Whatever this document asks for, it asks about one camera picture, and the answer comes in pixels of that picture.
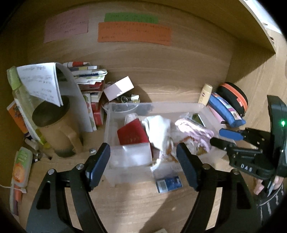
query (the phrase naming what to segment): black case with orange trim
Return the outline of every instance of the black case with orange trim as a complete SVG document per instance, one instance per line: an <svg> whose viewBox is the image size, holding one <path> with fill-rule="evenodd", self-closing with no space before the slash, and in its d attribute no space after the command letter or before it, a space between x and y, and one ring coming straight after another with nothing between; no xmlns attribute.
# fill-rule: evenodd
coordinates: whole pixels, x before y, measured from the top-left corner
<svg viewBox="0 0 287 233"><path fill-rule="evenodd" d="M224 98L243 117L247 111L248 100L244 92L235 84L225 82L220 84L216 93Z"/></svg>

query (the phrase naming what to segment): stack of books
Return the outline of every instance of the stack of books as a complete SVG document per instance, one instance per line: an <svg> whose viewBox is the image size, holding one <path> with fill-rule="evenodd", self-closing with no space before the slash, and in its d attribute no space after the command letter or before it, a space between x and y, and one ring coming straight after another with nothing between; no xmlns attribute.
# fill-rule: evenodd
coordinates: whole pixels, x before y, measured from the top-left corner
<svg viewBox="0 0 287 233"><path fill-rule="evenodd" d="M103 125L104 110L101 107L101 96L104 90L107 71L99 66L82 62L77 67L69 67L86 101L93 130Z"/></svg>

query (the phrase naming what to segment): white cable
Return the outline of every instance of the white cable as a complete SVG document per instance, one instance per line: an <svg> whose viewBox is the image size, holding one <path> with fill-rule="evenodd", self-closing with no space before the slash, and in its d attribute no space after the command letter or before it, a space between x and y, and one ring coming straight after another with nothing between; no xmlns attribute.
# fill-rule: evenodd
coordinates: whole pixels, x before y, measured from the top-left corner
<svg viewBox="0 0 287 233"><path fill-rule="evenodd" d="M0 185L0 187L2 187L2 188L6 188L6 189L19 190L19 191L21 191L22 193L27 193L27 191L26 191L26 189L25 189L25 188L17 189L17 188L14 188L14 187L8 187L8 186L3 186L3 185Z"/></svg>

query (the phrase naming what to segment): mug handle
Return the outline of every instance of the mug handle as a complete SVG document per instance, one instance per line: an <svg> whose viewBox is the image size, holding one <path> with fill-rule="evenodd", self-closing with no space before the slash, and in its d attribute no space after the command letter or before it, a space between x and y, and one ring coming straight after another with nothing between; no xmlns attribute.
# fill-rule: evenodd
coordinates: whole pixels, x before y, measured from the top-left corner
<svg viewBox="0 0 287 233"><path fill-rule="evenodd" d="M63 125L60 127L60 131L63 132L71 141L72 145L75 148L76 154L83 151L83 145L77 136L77 133L68 125Z"/></svg>

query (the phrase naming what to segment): bottle cap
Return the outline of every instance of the bottle cap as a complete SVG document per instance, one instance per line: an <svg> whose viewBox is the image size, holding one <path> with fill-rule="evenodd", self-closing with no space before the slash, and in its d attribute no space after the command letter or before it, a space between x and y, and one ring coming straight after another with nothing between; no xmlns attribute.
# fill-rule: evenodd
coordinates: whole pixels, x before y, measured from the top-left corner
<svg viewBox="0 0 287 233"><path fill-rule="evenodd" d="M212 86L208 83L204 84L203 90L205 90L208 93L212 92Z"/></svg>
<svg viewBox="0 0 287 233"><path fill-rule="evenodd" d="M12 66L7 70L7 78L12 90L15 90L20 87L21 82L18 76L18 72L15 66Z"/></svg>

